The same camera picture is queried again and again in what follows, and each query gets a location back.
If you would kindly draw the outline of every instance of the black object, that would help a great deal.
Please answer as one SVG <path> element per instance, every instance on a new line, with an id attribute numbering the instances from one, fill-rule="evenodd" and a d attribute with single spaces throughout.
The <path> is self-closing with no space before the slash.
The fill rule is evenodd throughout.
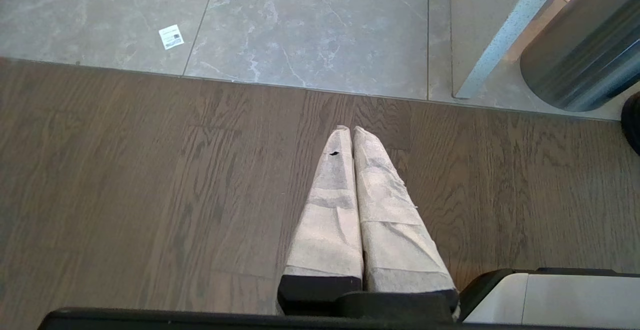
<path id="1" fill-rule="evenodd" d="M 640 80 L 640 0 L 571 0 L 522 52 L 526 84 L 567 111 L 601 107 Z"/>
<path id="2" fill-rule="evenodd" d="M 558 326 L 382 321 L 329 317 L 247 316 L 119 309 L 61 309 L 38 330 L 567 330 Z"/>
<path id="3" fill-rule="evenodd" d="M 458 306 L 456 295 L 455 307 Z M 340 297 L 335 316 L 382 321 L 451 323 L 451 309 L 441 292 L 392 294 L 356 292 Z"/>
<path id="4" fill-rule="evenodd" d="M 361 290 L 362 281 L 354 276 L 283 275 L 278 303 L 288 316 L 333 316 L 340 296 Z"/>
<path id="5" fill-rule="evenodd" d="M 498 283 L 512 274 L 538 274 L 538 275 L 582 275 L 582 276 L 619 276 L 626 278 L 640 278 L 638 274 L 617 273 L 610 269 L 577 269 L 566 267 L 540 267 L 537 270 L 500 269 L 482 274 L 474 279 L 460 293 L 460 317 L 459 322 L 464 321 L 482 300 L 493 291 Z"/>
<path id="6" fill-rule="evenodd" d="M 283 275 L 278 286 L 278 304 L 286 316 L 390 319 L 402 314 L 405 320 L 451 321 L 458 301 L 455 289 L 415 294 L 364 292 L 361 280 L 350 276 Z"/>
<path id="7" fill-rule="evenodd" d="M 640 93 L 626 100 L 622 107 L 622 131 L 631 148 L 640 155 Z"/>

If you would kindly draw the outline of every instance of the tile grout line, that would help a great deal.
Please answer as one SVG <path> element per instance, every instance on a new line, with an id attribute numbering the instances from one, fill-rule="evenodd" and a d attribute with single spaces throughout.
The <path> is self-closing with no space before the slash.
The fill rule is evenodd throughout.
<path id="1" fill-rule="evenodd" d="M 427 0 L 427 98 L 426 100 L 429 101 L 429 68 L 431 67 L 431 59 L 429 58 L 429 39 L 432 37 L 431 34 L 431 23 L 430 23 L 430 19 L 432 18 L 432 12 L 430 11 L 432 9 L 432 0 Z"/>
<path id="2" fill-rule="evenodd" d="M 200 20 L 200 23 L 198 25 L 198 30 L 196 30 L 196 34 L 194 35 L 194 39 L 193 39 L 193 44 L 191 44 L 191 50 L 189 51 L 189 56 L 187 57 L 187 62 L 184 64 L 184 69 L 182 71 L 182 75 L 180 77 L 183 77 L 185 75 L 185 73 L 187 72 L 187 67 L 189 66 L 189 60 L 192 58 L 192 53 L 194 52 L 194 48 L 196 46 L 196 40 L 198 39 L 198 34 L 200 33 L 200 28 L 202 27 L 202 22 L 204 21 L 204 16 L 207 13 L 207 10 L 209 9 L 209 3 L 211 2 L 211 0 L 206 0 L 206 5 L 204 6 L 204 11 L 202 12 L 202 18 Z"/>
<path id="3" fill-rule="evenodd" d="M 453 0 L 448 0 L 448 40 L 449 43 L 448 45 L 450 46 L 450 55 L 451 57 L 449 57 L 448 61 L 451 63 L 451 97 L 455 98 L 454 94 L 454 89 L 453 89 Z"/>

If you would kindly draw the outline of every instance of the white plastic panel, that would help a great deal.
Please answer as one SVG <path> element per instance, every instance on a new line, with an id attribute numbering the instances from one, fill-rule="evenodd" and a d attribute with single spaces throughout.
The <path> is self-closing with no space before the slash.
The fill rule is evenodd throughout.
<path id="1" fill-rule="evenodd" d="M 529 275 L 522 323 L 638 329 L 639 310 L 640 278 Z"/>
<path id="2" fill-rule="evenodd" d="M 506 276 L 464 323 L 521 324 L 528 278 L 528 274 Z"/>

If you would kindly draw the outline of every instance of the hardwood floor plank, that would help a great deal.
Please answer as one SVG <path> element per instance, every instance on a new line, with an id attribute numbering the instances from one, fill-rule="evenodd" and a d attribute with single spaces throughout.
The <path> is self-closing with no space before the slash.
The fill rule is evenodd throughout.
<path id="1" fill-rule="evenodd" d="M 528 227 L 545 255 L 542 262 L 549 266 L 628 272 L 637 269 L 638 260 L 619 251 L 631 250 L 639 242 L 631 227 L 639 223 L 640 159 L 633 156 L 618 124 L 598 126 L 595 131 L 590 122 L 565 124 L 565 138 L 557 142 L 567 157 L 530 159 L 531 201 L 543 218 Z M 587 145 L 585 139 L 592 141 Z"/>
<path id="2" fill-rule="evenodd" d="M 29 111 L 26 107 L 48 69 L 45 64 L 0 58 L 0 152 L 11 139 L 12 128 Z"/>
<path id="3" fill-rule="evenodd" d="M 158 309 L 194 308 L 214 294 L 207 291 L 226 213 L 236 193 L 240 133 L 188 127 L 173 185 L 153 242 L 139 304 Z"/>
<path id="4" fill-rule="evenodd" d="M 198 287 L 184 290 L 173 305 L 161 298 L 141 303 L 140 308 L 233 314 L 275 314 L 275 282 L 257 276 L 212 271 Z"/>
<path id="5" fill-rule="evenodd" d="M 247 84 L 201 80 L 190 123 L 228 130 L 247 128 L 252 118 L 252 99 L 258 96 L 257 91 Z"/>
<path id="6" fill-rule="evenodd" d="M 112 89 L 122 75 L 118 70 L 84 66 L 39 64 L 38 68 L 36 79 L 42 84 L 33 87 L 30 105 L 75 112 L 83 117 L 93 116 L 105 109 Z"/>
<path id="7" fill-rule="evenodd" d="M 34 125 L 40 131 L 34 132 Z M 60 214 L 72 205 L 67 192 L 78 176 L 78 159 L 86 155 L 87 126 L 75 113 L 35 110 L 16 129 L 37 139 L 25 139 L 27 152 L 16 148 L 20 152 L 6 152 L 9 158 L 2 160 L 2 173 L 15 181 L 11 198 L 19 201 L 7 207 L 20 209 L 11 239 L 2 243 L 7 244 L 9 259 L 24 247 L 57 246 L 64 226 Z"/>
<path id="8" fill-rule="evenodd" d="M 482 110 L 415 105 L 407 189 L 458 288 L 496 264 L 491 194 L 475 139 Z"/>
<path id="9" fill-rule="evenodd" d="M 126 74 L 91 127 L 61 244 L 81 252 L 69 302 L 135 308 L 190 105 L 178 78 Z"/>
<path id="10" fill-rule="evenodd" d="M 294 181 L 290 174 L 297 153 L 295 134 L 304 91 L 256 87 L 251 121 L 242 131 L 243 152 L 233 182 L 242 189 L 227 198 L 223 237 L 215 269 L 273 278 L 283 222 Z"/>
<path id="11" fill-rule="evenodd" d="M 490 268 L 517 267 L 537 269 L 531 264 L 531 236 L 526 221 L 536 216 L 530 206 L 528 164 L 523 151 L 529 124 L 507 112 L 478 111 L 473 143 L 477 145 L 479 182 L 483 196 L 480 214 L 483 223 L 494 222 L 498 244 L 495 263 Z M 505 264 L 502 259 L 509 259 Z"/>
<path id="12" fill-rule="evenodd" d="M 48 312 L 64 307 L 76 279 L 77 253 L 29 247 L 0 291 L 0 323 L 5 329 L 33 330 Z"/>
<path id="13" fill-rule="evenodd" d="M 411 103 L 406 100 L 357 96 L 353 125 L 377 136 L 386 148 L 411 148 Z"/>

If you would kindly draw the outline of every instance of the white sticker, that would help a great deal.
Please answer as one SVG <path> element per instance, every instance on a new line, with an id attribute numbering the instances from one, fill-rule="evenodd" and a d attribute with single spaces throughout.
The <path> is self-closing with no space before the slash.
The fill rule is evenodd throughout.
<path id="1" fill-rule="evenodd" d="M 164 49 L 171 49 L 176 45 L 184 44 L 183 35 L 180 34 L 180 29 L 178 29 L 178 25 L 174 24 L 170 27 L 166 27 L 164 29 L 158 30 L 160 33 L 160 38 L 162 38 L 162 43 L 164 44 Z"/>

